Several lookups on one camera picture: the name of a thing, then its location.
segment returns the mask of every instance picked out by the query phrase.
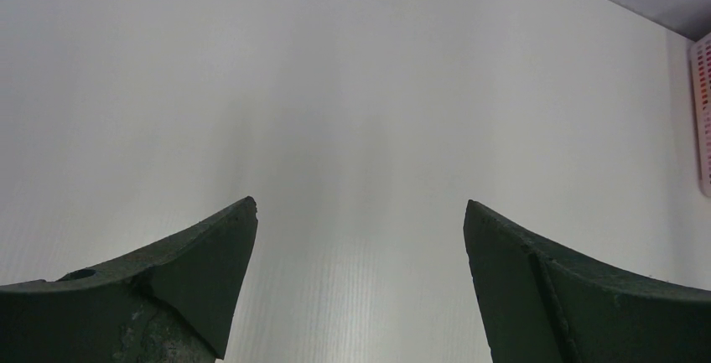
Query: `dark green metal jaw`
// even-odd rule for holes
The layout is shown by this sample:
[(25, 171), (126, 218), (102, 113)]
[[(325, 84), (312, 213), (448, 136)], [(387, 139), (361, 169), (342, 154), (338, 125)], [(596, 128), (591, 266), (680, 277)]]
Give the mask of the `dark green metal jaw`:
[(711, 361), (711, 292), (627, 272), (470, 201), (464, 240), (495, 363)]
[(214, 362), (257, 234), (248, 197), (57, 282), (0, 287), (0, 362)]

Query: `hole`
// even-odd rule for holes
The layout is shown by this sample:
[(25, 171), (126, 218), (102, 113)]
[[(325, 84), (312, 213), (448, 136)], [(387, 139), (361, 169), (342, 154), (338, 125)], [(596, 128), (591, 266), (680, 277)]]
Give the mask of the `hole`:
[(89, 268), (84, 268), (80, 269), (79, 271), (74, 271), (67, 273), (63, 277), (57, 280), (57, 282), (65, 282), (65, 281), (75, 281), (77, 279), (84, 279), (85, 277), (91, 277), (96, 273), (93, 269)]

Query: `worn metal surface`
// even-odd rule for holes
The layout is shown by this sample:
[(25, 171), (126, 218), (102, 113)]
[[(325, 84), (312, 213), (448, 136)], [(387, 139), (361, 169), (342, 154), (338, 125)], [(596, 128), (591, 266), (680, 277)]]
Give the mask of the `worn metal surface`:
[(252, 198), (125, 256), (0, 287), (0, 361), (189, 362), (223, 358), (247, 270)]
[(711, 361), (711, 292), (627, 272), (470, 201), (464, 220), (495, 363)]

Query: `plastic crate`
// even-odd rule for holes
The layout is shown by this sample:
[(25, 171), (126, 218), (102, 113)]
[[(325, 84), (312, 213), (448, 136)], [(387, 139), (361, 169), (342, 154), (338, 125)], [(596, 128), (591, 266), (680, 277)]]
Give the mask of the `plastic crate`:
[(698, 124), (698, 156), (701, 165), (701, 190), (711, 197), (711, 34), (689, 51), (693, 78), (694, 108)]

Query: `white backdrop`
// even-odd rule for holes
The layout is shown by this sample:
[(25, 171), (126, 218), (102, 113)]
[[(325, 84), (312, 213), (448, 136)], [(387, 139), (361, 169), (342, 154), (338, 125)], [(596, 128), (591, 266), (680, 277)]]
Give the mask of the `white backdrop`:
[(226, 361), (490, 361), (470, 198), (711, 288), (688, 43), (605, 0), (0, 4), (0, 283), (249, 194)]

